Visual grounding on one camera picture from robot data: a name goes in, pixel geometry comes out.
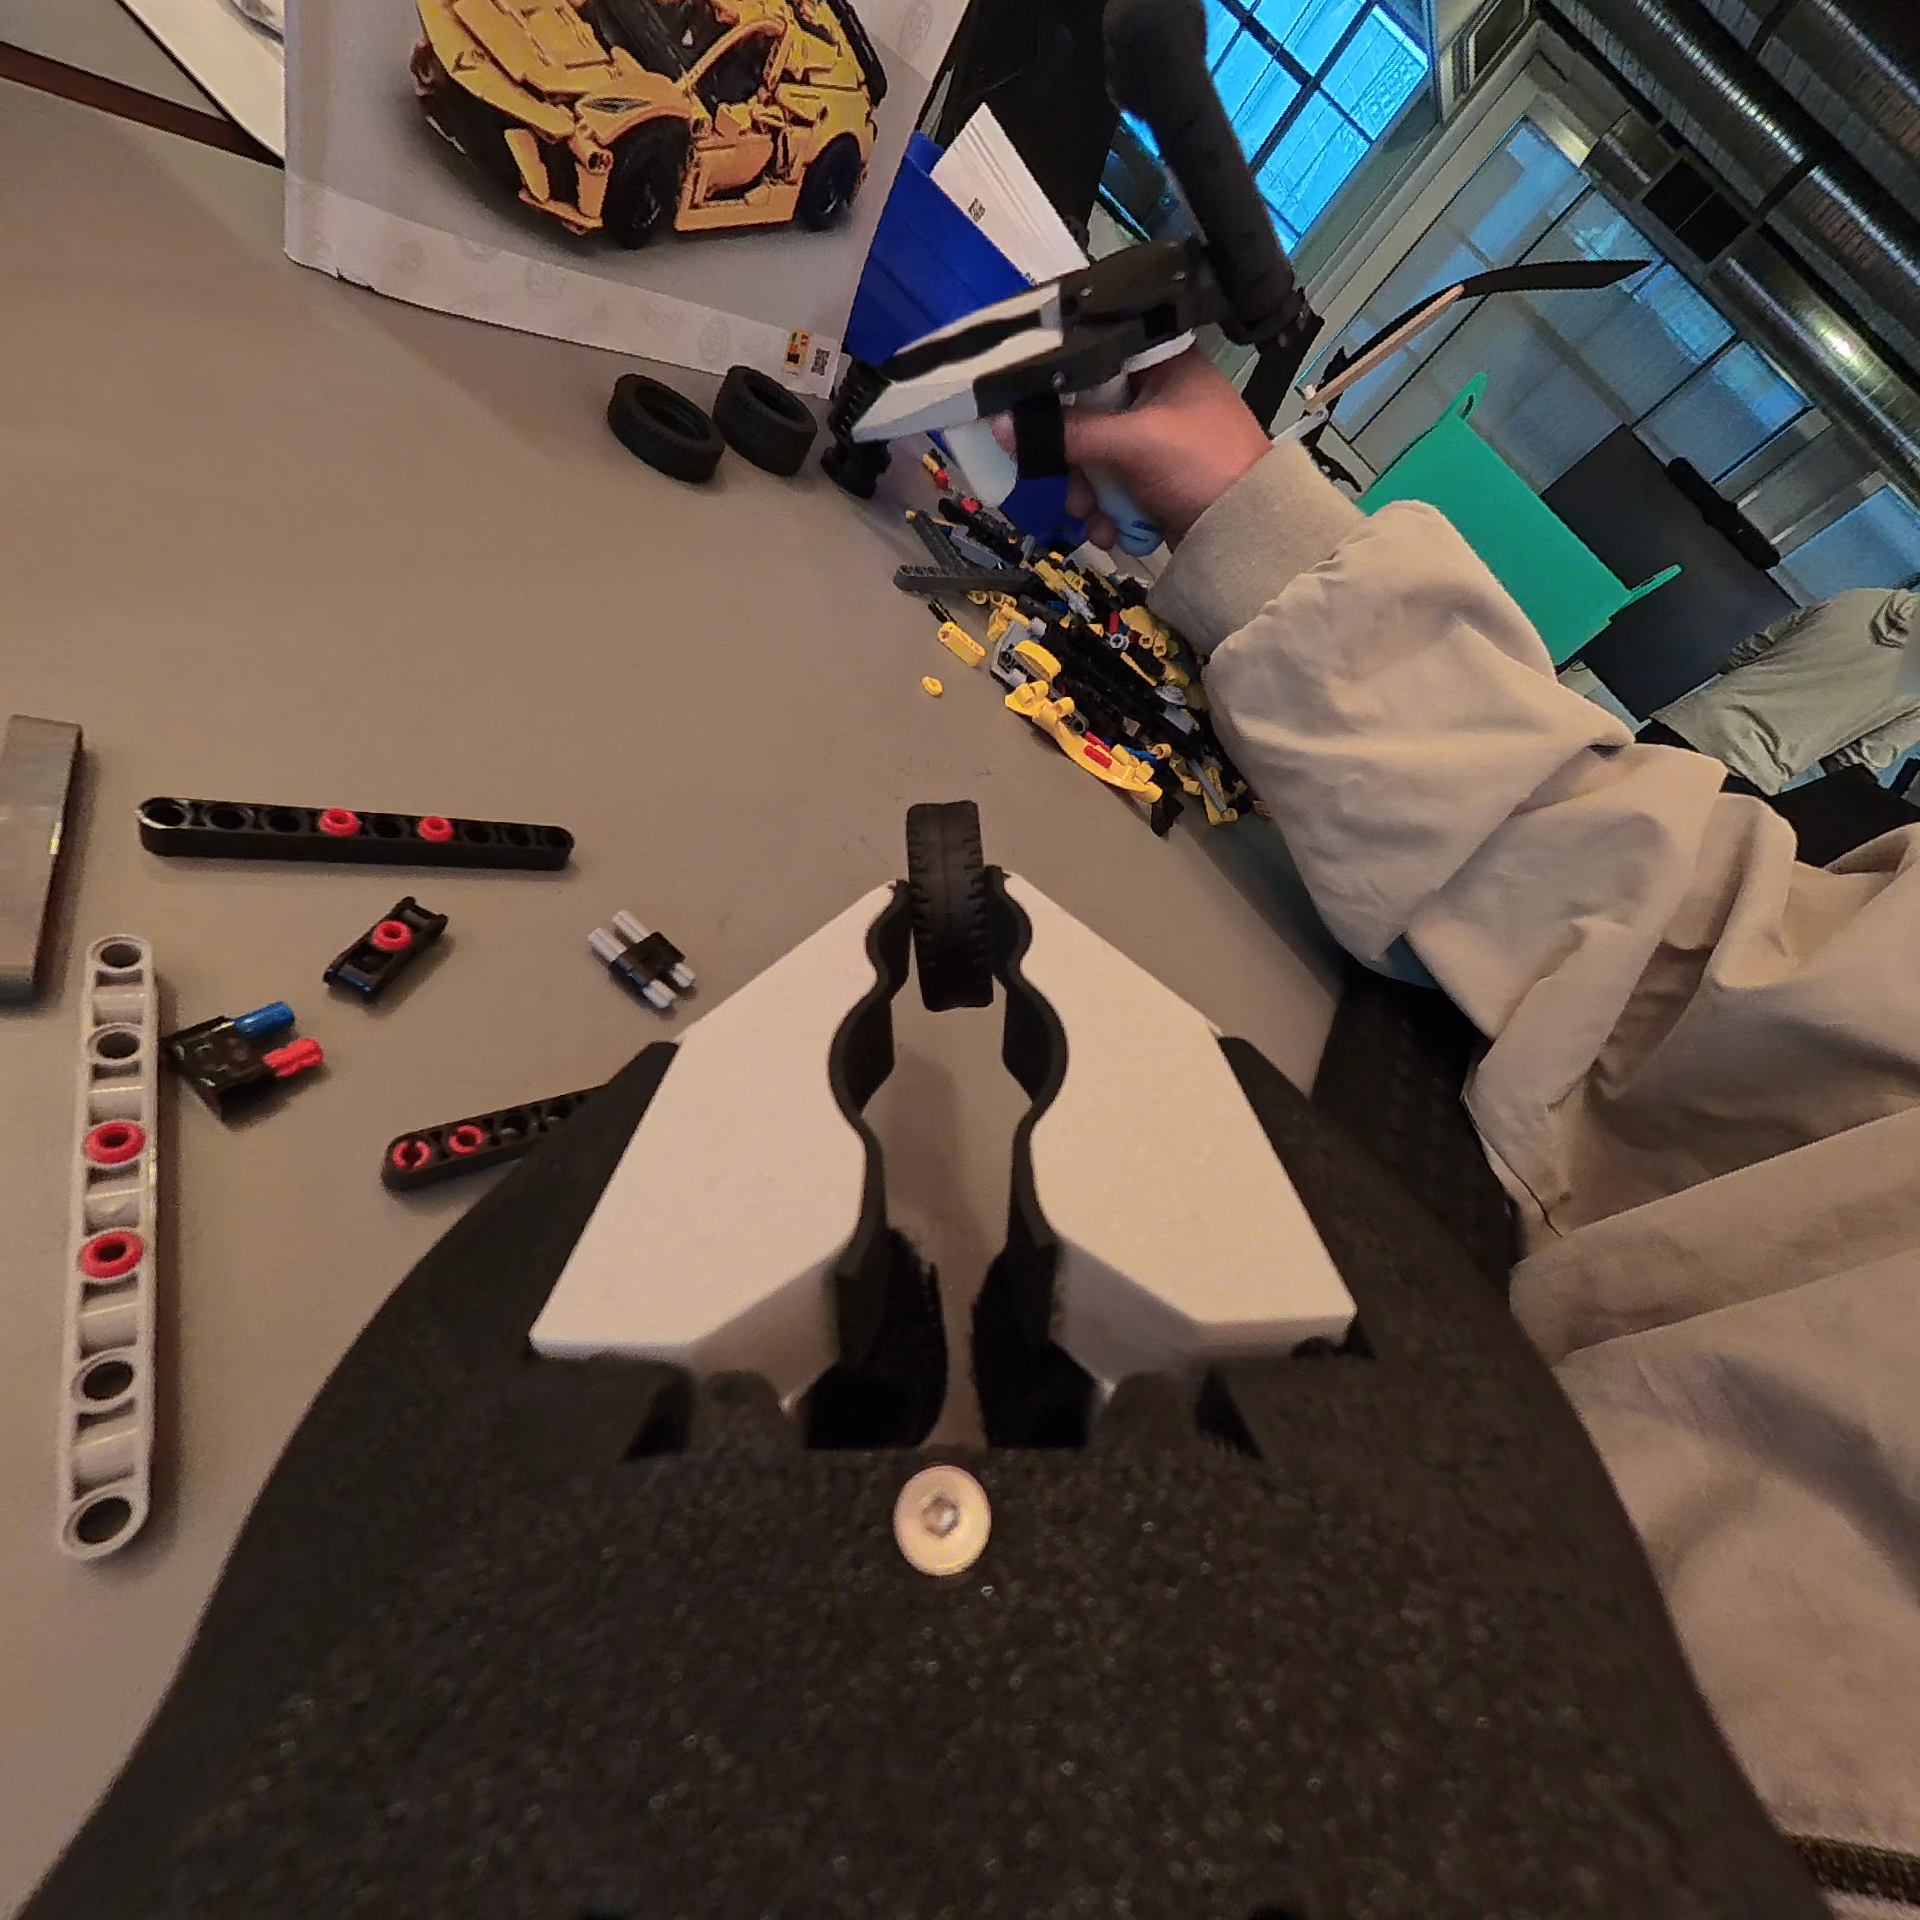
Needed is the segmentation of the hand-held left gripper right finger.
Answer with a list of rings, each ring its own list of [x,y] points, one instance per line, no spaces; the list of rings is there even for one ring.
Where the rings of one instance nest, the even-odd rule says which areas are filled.
[[[1125,1379],[1337,1352],[1357,1307],[1223,1038],[1025,879],[992,871],[1015,1129],[992,1262],[992,1444],[1079,1447]]]

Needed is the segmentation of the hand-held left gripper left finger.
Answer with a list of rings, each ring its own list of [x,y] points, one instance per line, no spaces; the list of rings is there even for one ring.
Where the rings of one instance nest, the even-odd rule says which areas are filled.
[[[908,958],[898,881],[697,1017],[533,1324],[543,1358],[755,1375],[812,1403],[816,1447],[917,1442],[917,1252],[861,1116]]]

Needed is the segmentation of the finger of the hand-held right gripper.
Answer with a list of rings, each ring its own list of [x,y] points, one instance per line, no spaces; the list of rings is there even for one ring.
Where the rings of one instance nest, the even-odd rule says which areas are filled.
[[[1044,366],[1050,369],[1044,380],[1091,383],[1087,369],[1060,372],[1060,369],[1072,369],[1064,360],[1068,320],[1087,292],[1091,292],[1091,281],[1047,281],[1026,295],[984,306],[895,353],[885,362],[885,380],[978,383]]]
[[[1020,402],[1089,394],[1117,375],[1117,346],[1096,327],[968,327],[880,363],[880,394],[852,419],[855,443],[969,426]]]

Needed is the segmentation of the black toy wheel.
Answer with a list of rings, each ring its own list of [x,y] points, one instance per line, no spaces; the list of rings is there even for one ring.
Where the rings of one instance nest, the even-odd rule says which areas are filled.
[[[920,802],[903,825],[909,940],[933,1016],[989,1006],[995,947],[989,871],[971,800]]]
[[[773,476],[800,473],[818,436],[805,400],[751,366],[722,375],[712,419],[735,454]]]
[[[828,479],[845,495],[869,502],[876,496],[879,481],[887,473],[892,463],[890,443],[857,442],[855,427],[871,411],[876,399],[887,383],[876,366],[852,358],[833,390],[828,411],[831,442],[823,448],[820,466]]]
[[[634,457],[683,484],[712,482],[728,454],[721,427],[703,406],[640,372],[615,380],[609,431]]]

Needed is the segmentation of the pile of toy bricks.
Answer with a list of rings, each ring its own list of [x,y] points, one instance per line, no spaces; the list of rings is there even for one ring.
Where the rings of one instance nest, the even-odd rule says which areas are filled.
[[[933,616],[947,655],[1153,834],[1187,806],[1212,828],[1264,819],[1213,728],[1196,652],[1149,614],[1144,584],[1020,534],[957,482],[943,448],[921,465],[940,498],[903,520],[929,564],[901,567],[896,587]]]

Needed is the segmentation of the person's right forearm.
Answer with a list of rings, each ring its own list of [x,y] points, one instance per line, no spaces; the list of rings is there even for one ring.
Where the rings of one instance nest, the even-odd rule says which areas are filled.
[[[1343,948],[1417,961],[1547,1099],[1611,1040],[1777,1047],[1808,1008],[1786,824],[1559,687],[1435,510],[1364,518],[1297,447],[1252,447],[1156,607]]]

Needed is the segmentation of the wooden desk lamp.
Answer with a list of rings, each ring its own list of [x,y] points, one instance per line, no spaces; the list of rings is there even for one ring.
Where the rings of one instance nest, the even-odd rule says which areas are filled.
[[[1405,314],[1380,327],[1357,346],[1339,346],[1320,369],[1316,380],[1304,387],[1300,419],[1281,432],[1281,439],[1306,439],[1332,419],[1339,399],[1360,380],[1369,377],[1383,362],[1392,360],[1412,338],[1444,319],[1455,306],[1531,292],[1579,292],[1611,286],[1635,273],[1643,273],[1645,258],[1573,258],[1544,260],[1515,268],[1499,268],[1460,279],[1435,295],[1417,303]]]

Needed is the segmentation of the grey desk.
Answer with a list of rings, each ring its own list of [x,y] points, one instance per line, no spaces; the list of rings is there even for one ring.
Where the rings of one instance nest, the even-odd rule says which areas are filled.
[[[138,1739],[256,1490],[369,1318],[487,1193],[383,1191],[420,1123],[607,1082],[669,1022],[588,954],[612,912],[714,1008],[903,871],[915,800],[1308,1088],[1330,948],[1266,825],[1160,841],[945,666],[892,498],[612,443],[619,362],[304,273],[264,166],[5,88],[5,714],[87,767],[36,1006],[5,1011],[5,1914]],[[167,858],[149,799],[560,825],[562,871]],[[378,1001],[322,970],[415,896]],[[52,1528],[85,948],[167,1016],[297,1008],[327,1055],[223,1126],[164,1084],[155,1512]]]

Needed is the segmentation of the person's right hand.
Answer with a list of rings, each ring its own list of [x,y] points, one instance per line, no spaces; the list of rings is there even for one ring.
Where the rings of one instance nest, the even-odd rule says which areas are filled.
[[[1098,503],[1096,481],[1106,476],[1175,547],[1263,463],[1272,439],[1218,366],[1188,348],[1137,372],[1127,407],[1100,415],[1079,400],[1065,410],[1064,448],[1065,510],[1091,545],[1120,545],[1115,518]]]

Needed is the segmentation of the blue plastic bin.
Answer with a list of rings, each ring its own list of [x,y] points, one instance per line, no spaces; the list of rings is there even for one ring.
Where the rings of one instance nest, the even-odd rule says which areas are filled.
[[[852,358],[879,369],[933,329],[1031,286],[931,182],[943,153],[925,132],[905,142],[855,288],[842,372]]]

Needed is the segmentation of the gridded glass window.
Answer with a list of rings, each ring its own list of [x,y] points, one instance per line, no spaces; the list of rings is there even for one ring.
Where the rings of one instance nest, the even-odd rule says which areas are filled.
[[[1432,7],[1205,3],[1207,72],[1285,252],[1433,103]]]

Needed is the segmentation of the folded white instruction sheets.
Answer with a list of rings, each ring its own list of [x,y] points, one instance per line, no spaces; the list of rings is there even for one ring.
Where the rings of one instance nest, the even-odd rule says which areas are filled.
[[[1089,254],[987,103],[975,108],[929,176],[1026,284],[1089,266]]]

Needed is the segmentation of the black beam three red pins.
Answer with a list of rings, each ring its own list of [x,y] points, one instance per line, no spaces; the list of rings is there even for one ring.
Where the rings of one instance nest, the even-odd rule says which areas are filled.
[[[378,1178],[393,1193],[415,1193],[476,1171],[505,1168],[556,1135],[596,1094],[580,1088],[416,1127],[387,1143]]]

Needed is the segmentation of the grey black axle connector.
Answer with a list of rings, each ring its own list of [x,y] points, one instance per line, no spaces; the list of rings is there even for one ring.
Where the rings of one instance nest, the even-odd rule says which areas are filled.
[[[683,952],[634,912],[615,912],[609,927],[593,929],[588,947],[612,978],[663,1016],[697,990]]]

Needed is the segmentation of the white booklet yellow car picture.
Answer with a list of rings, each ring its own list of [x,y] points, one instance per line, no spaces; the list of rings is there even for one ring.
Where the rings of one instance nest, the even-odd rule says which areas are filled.
[[[968,4],[291,4],[285,252],[828,394]]]

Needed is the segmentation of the short black brick red pin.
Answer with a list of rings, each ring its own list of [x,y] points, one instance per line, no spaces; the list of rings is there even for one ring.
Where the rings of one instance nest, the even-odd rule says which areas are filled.
[[[448,930],[448,916],[404,896],[322,970],[322,985],[359,1001],[378,1001],[415,970]]]

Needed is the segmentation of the blue red pin cluster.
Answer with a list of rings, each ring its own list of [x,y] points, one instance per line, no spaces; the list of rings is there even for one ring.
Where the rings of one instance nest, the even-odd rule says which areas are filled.
[[[217,1120],[239,1120],[299,1075],[322,1068],[324,1047],[301,1038],[296,1008],[274,999],[163,1035],[161,1060]]]

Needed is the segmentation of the person's beige jacket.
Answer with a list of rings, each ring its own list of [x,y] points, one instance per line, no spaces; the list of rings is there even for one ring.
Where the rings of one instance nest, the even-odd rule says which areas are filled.
[[[1915,840],[1540,814],[1459,882],[1517,1320],[1799,1860],[1915,1915]]]

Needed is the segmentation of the black beam two red pins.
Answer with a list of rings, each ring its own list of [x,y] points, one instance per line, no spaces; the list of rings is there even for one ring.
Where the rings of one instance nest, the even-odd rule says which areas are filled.
[[[560,873],[576,848],[575,834],[551,824],[241,800],[149,799],[136,828],[159,858],[418,871]]]

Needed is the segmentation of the light grey long toy beam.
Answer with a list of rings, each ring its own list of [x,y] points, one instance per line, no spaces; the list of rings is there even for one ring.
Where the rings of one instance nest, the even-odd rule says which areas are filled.
[[[127,1550],[154,1502],[161,1255],[161,983],[149,942],[85,952],[60,1358],[60,1550]]]

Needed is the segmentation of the short grey beam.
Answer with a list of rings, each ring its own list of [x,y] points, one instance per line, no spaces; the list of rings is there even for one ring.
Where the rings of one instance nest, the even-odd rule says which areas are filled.
[[[13,714],[2,742],[2,1003],[32,1001],[55,915],[57,879],[82,759],[82,730]]]

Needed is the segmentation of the white flat board base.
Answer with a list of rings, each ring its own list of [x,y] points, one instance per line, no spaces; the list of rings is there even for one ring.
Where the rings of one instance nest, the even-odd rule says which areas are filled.
[[[285,153],[285,3],[123,3],[241,130]]]

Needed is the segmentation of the silver ventilation duct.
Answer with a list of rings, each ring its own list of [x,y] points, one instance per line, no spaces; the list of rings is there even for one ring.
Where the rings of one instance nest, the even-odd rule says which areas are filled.
[[[1915,375],[1915,3],[1563,3],[1545,11]]]

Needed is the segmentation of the black wall screen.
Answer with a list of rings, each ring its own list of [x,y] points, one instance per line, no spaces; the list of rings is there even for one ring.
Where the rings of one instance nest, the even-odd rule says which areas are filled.
[[[1797,610],[1739,507],[1626,426],[1556,479],[1544,503],[1640,590],[1579,652],[1640,720],[1713,682],[1739,643]]]

